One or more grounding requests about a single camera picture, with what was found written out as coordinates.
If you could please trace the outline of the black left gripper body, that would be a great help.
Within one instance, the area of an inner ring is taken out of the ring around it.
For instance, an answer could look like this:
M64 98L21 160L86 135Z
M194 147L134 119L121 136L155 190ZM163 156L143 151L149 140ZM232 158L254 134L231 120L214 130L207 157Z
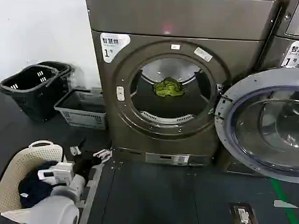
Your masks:
M100 165L102 159L98 157L83 158L78 157L74 160L73 172L75 175L82 176L86 181L89 179L90 170L93 166Z

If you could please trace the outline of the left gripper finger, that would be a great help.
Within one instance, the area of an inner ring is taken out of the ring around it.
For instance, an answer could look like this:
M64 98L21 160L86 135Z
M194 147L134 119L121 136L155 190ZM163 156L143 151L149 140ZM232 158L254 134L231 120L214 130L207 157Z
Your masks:
M112 157L112 151L109 149L102 149L99 152L93 154L93 159L96 164L104 164L106 161L109 161Z
M72 155L78 156L81 155L81 148L83 147L84 143L86 141L86 138L83 138L81 142L79 142L77 145L70 146L70 152Z

